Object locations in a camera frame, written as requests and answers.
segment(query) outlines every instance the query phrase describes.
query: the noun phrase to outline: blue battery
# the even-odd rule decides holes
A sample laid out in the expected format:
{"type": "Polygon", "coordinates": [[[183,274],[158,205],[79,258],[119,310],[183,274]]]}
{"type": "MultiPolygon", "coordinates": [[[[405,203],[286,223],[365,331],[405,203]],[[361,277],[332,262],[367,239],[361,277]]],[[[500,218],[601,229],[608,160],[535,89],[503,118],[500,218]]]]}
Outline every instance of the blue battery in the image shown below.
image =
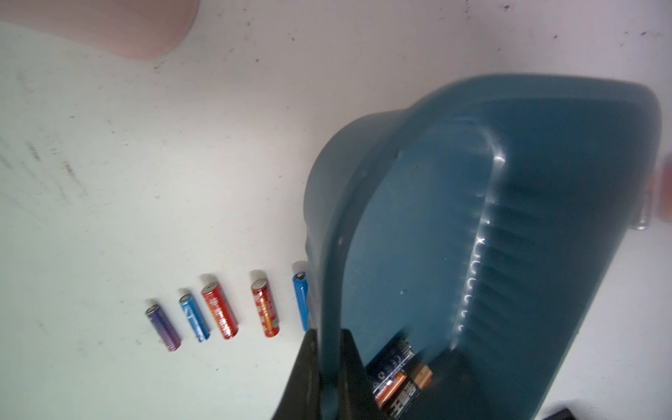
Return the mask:
{"type": "Polygon", "coordinates": [[[301,314],[301,323],[303,324],[303,331],[308,331],[308,282],[306,281],[306,272],[300,271],[294,274],[292,278],[294,283],[294,291],[296,292],[296,303],[298,304],[298,311],[301,314]]]}
{"type": "Polygon", "coordinates": [[[198,341],[203,343],[210,338],[210,329],[208,328],[208,324],[206,324],[201,311],[198,309],[196,299],[194,299],[191,294],[186,294],[179,299],[179,304],[182,305],[184,315],[187,316],[189,324],[192,325],[192,329],[194,330],[194,333],[196,333],[198,341]]]}

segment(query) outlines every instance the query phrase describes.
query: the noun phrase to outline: teal plastic container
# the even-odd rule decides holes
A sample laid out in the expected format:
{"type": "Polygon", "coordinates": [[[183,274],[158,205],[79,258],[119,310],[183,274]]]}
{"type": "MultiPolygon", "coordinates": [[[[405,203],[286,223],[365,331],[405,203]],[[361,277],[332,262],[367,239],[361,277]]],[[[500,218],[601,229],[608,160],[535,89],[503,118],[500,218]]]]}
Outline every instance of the teal plastic container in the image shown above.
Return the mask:
{"type": "Polygon", "coordinates": [[[477,77],[360,118],[306,185],[323,419],[341,328],[367,364],[401,329],[430,363],[405,419],[531,419],[657,153],[646,87],[477,77]]]}

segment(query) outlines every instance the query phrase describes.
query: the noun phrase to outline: black plastic part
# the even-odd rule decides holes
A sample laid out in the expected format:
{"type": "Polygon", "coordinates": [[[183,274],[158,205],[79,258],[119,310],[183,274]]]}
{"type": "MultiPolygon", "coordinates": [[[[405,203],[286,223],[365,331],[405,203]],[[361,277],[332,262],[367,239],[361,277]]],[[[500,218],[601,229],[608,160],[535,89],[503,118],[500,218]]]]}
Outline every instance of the black plastic part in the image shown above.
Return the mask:
{"type": "Polygon", "coordinates": [[[341,369],[338,372],[339,420],[385,420],[371,391],[371,380],[350,330],[341,332],[341,369]]]}
{"type": "Polygon", "coordinates": [[[320,366],[317,332],[308,330],[298,350],[294,368],[273,420],[319,420],[320,366]]]}
{"type": "Polygon", "coordinates": [[[507,413],[493,415],[471,364],[458,351],[445,350],[429,363],[431,385],[420,392],[404,420],[519,420],[507,413]]]}
{"type": "MultiPolygon", "coordinates": [[[[308,330],[296,356],[287,387],[272,420],[320,419],[320,368],[317,332],[308,330]]],[[[355,340],[348,330],[341,334],[341,370],[338,373],[339,420],[385,420],[371,392],[355,340]]]]}
{"type": "Polygon", "coordinates": [[[569,409],[564,409],[559,413],[555,413],[544,420],[577,420],[569,409]]]}

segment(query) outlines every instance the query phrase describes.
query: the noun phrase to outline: aa battery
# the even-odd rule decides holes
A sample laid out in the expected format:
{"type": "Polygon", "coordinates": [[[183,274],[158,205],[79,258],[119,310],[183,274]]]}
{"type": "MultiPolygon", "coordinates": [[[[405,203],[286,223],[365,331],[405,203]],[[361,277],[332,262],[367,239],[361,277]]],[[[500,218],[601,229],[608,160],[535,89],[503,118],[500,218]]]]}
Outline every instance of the aa battery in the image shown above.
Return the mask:
{"type": "Polygon", "coordinates": [[[232,339],[238,333],[238,322],[231,307],[226,301],[224,292],[218,282],[212,282],[201,290],[210,312],[217,322],[219,330],[225,339],[232,339]]]}
{"type": "Polygon", "coordinates": [[[300,271],[294,274],[292,283],[294,283],[296,303],[298,305],[298,312],[301,314],[303,331],[308,331],[308,282],[306,281],[306,273],[300,271]]]}
{"type": "Polygon", "coordinates": [[[414,355],[411,345],[402,337],[395,337],[388,343],[386,349],[367,368],[375,397],[378,397],[385,384],[401,372],[414,355]]]}
{"type": "Polygon", "coordinates": [[[252,296],[257,305],[263,333],[266,334],[266,337],[275,337],[280,332],[280,323],[267,279],[262,278],[252,283],[252,296]]]}
{"type": "Polygon", "coordinates": [[[418,395],[418,388],[412,380],[406,380],[394,394],[392,399],[383,407],[383,413],[392,420],[397,420],[411,406],[411,402],[418,395]]]}
{"type": "Polygon", "coordinates": [[[196,339],[203,343],[210,338],[210,329],[206,324],[203,314],[201,314],[196,299],[192,294],[186,294],[179,299],[179,304],[182,306],[184,315],[187,316],[189,324],[192,326],[196,339]]]}
{"type": "Polygon", "coordinates": [[[385,403],[387,403],[387,400],[389,400],[392,395],[396,392],[396,390],[399,389],[401,384],[404,383],[406,380],[406,375],[404,375],[403,372],[399,372],[396,374],[396,376],[393,379],[390,379],[382,388],[382,392],[379,392],[375,398],[376,398],[376,404],[378,404],[378,408],[382,408],[385,403]]]}
{"type": "Polygon", "coordinates": [[[144,314],[154,325],[168,351],[177,350],[180,344],[179,335],[177,335],[177,331],[166,317],[163,309],[158,304],[152,305],[144,314]]]}

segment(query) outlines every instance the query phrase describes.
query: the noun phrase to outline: metal cap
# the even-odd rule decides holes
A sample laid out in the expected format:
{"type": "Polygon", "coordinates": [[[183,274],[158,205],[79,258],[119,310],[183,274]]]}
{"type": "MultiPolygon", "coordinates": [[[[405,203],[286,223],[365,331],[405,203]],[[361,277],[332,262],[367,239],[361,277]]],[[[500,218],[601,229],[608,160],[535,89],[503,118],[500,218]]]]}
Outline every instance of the metal cap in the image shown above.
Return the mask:
{"type": "Polygon", "coordinates": [[[252,283],[252,290],[263,289],[267,284],[267,279],[258,279],[256,282],[252,283]]]}
{"type": "Polygon", "coordinates": [[[157,310],[159,310],[159,308],[160,308],[160,306],[159,306],[158,304],[156,304],[156,305],[152,305],[152,306],[149,307],[148,310],[146,310],[146,311],[144,312],[144,314],[145,314],[145,315],[149,315],[149,314],[151,314],[152,312],[156,312],[157,310]]]}
{"type": "Polygon", "coordinates": [[[201,290],[201,294],[210,293],[211,291],[217,289],[217,282],[212,282],[201,290]]]}

